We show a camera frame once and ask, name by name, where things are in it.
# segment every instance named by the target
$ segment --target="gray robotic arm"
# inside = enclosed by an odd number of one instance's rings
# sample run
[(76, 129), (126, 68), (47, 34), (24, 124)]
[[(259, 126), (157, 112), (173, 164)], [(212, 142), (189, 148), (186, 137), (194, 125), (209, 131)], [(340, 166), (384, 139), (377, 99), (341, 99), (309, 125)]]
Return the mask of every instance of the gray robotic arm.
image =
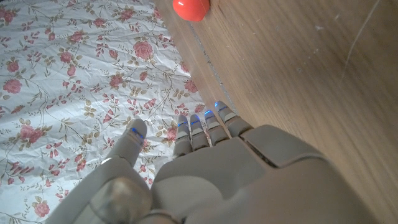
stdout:
[(132, 169), (146, 135), (137, 119), (103, 164), (73, 189), (47, 223), (376, 223), (316, 149), (273, 126), (252, 128), (223, 102), (178, 118), (172, 162), (152, 188)]

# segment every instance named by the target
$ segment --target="white floral sheet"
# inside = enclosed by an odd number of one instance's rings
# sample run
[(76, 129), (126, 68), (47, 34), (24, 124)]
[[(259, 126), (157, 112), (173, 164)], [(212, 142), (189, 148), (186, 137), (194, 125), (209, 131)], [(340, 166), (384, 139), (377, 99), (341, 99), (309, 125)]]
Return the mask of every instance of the white floral sheet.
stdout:
[(147, 0), (0, 2), (0, 223), (41, 223), (135, 118), (148, 185), (196, 86)]

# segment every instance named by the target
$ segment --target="floral fabric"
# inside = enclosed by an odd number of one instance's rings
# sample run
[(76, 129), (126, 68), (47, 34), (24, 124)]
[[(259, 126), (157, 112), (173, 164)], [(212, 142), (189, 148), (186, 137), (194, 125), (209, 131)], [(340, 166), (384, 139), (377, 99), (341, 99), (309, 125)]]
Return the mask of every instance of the floral fabric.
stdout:
[(148, 185), (205, 105), (153, 2), (0, 2), (0, 223), (42, 223), (127, 124)]

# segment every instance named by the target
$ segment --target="robot finger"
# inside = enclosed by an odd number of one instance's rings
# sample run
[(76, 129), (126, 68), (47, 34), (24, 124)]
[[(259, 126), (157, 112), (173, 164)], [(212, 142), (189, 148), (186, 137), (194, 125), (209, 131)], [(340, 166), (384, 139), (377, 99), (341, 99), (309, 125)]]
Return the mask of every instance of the robot finger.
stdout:
[(191, 116), (191, 133), (192, 133), (192, 149), (194, 151), (203, 147), (208, 147), (209, 142), (207, 141), (205, 132), (201, 125), (198, 115)]
[(239, 136), (243, 132), (253, 128), (249, 123), (245, 122), (245, 120), (234, 113), (222, 101), (217, 101), (215, 106), (218, 115), (225, 123), (225, 126), (228, 128), (228, 131), (232, 137)]
[(138, 158), (138, 154), (144, 145), (147, 135), (147, 126), (141, 119), (135, 119), (127, 126), (120, 139), (115, 143), (113, 149), (103, 162), (118, 156), (125, 158), (132, 166)]
[(216, 116), (211, 110), (206, 111), (205, 119), (206, 119), (207, 128), (209, 129), (211, 143), (213, 146), (217, 145), (217, 143), (219, 143), (220, 141), (229, 139), (224, 128), (218, 122)]
[(192, 146), (188, 120), (185, 116), (180, 115), (177, 121), (177, 136), (173, 156), (177, 158), (190, 152), (192, 152)]

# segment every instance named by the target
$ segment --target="fingertip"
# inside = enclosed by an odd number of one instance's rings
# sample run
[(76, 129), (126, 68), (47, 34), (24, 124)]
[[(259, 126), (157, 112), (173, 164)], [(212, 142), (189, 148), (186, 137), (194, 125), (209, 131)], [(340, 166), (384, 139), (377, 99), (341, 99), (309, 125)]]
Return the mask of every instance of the fingertip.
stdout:
[(136, 133), (141, 139), (145, 139), (147, 136), (147, 126), (141, 119), (135, 119), (127, 127), (130, 131)]

